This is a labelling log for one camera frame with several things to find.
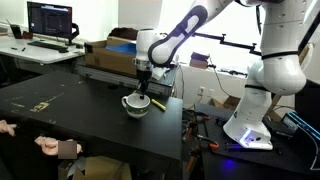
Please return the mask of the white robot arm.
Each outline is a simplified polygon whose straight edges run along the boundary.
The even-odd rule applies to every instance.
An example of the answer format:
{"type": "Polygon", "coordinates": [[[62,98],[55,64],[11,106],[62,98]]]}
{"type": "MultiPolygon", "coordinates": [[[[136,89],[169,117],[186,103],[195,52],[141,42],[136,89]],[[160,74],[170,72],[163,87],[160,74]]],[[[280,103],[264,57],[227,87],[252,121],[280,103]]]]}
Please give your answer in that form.
{"type": "Polygon", "coordinates": [[[245,91],[233,115],[223,125],[232,140],[247,149],[271,150],[271,134],[262,119],[271,106],[271,95],[298,93],[306,84],[299,63],[299,45],[307,32],[317,0],[194,0],[188,13],[166,36],[153,29],[137,33],[135,56],[141,92],[148,87],[152,66],[171,63],[178,48],[203,25],[214,19],[232,2],[265,10],[261,37],[261,58],[248,71],[245,91]]]}

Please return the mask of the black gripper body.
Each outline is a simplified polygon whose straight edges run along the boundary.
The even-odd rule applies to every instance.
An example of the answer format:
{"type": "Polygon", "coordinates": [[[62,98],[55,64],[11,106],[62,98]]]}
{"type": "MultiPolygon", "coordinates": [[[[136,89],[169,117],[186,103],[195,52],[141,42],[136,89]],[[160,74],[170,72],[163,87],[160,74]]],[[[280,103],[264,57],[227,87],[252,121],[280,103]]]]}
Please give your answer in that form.
{"type": "Polygon", "coordinates": [[[151,71],[137,71],[137,79],[139,80],[137,90],[140,94],[144,94],[147,91],[151,76],[151,71]]]}

